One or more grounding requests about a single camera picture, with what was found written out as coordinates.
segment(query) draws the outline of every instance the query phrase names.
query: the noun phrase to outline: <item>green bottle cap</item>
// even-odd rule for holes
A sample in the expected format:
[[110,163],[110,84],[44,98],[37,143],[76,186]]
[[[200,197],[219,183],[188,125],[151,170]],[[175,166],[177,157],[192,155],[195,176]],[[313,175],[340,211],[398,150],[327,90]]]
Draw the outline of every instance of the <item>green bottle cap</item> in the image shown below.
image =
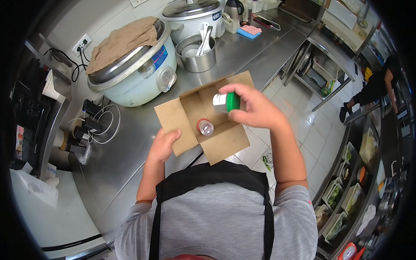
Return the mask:
[[227,94],[227,111],[230,112],[233,109],[240,109],[240,96],[235,92]]

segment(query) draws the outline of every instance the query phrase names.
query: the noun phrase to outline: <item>hand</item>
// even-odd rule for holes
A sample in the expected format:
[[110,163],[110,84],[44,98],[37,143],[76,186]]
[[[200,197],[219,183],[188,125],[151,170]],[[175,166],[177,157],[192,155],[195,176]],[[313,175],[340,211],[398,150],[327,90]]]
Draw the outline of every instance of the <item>hand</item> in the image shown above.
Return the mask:
[[172,153],[173,143],[178,140],[180,136],[181,131],[179,129],[165,134],[163,128],[160,128],[153,140],[146,160],[155,160],[161,163],[167,161]]
[[287,120],[284,114],[260,91],[243,84],[229,84],[218,90],[221,94],[235,92],[246,103],[246,110],[234,109],[229,117],[234,122],[259,128],[272,128],[281,120]]

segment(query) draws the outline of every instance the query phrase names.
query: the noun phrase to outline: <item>white rice cooker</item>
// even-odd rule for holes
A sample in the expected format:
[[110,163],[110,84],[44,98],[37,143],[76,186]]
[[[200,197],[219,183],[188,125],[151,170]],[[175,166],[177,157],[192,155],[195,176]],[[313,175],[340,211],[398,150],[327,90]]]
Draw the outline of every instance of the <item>white rice cooker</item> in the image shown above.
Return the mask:
[[163,19],[170,22],[175,43],[199,34],[205,22],[213,27],[212,37],[221,37],[225,31],[221,18],[224,6],[224,1],[218,0],[176,0],[163,9]]
[[122,106],[140,106],[176,81],[176,54],[168,22],[158,19],[154,26],[157,44],[141,46],[110,65],[88,75],[88,87]]

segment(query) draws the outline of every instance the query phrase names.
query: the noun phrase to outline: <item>black sneaker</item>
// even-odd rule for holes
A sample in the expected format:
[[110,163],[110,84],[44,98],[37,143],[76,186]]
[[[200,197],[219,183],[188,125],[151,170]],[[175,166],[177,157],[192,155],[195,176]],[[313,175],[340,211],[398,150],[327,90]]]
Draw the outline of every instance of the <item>black sneaker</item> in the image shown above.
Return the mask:
[[345,116],[347,115],[347,108],[346,107],[342,107],[341,110],[339,111],[339,119],[341,120],[341,123],[343,123],[345,121]]
[[349,109],[347,107],[347,104],[348,104],[348,102],[344,102],[344,107],[347,109],[348,114],[351,115],[352,114],[352,109],[351,108]]

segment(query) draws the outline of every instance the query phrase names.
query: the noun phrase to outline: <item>blue sponge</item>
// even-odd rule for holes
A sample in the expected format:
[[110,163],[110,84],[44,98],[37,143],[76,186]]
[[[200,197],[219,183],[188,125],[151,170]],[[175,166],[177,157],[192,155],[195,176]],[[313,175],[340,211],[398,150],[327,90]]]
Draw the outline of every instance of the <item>blue sponge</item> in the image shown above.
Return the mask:
[[247,38],[249,38],[249,39],[254,39],[254,38],[256,38],[257,36],[259,36],[260,35],[260,32],[259,33],[257,33],[257,34],[255,34],[255,35],[252,35],[251,33],[248,33],[248,32],[246,32],[245,30],[243,30],[243,29],[238,29],[237,30],[237,33],[239,33],[239,34],[241,34],[242,36],[246,36]]

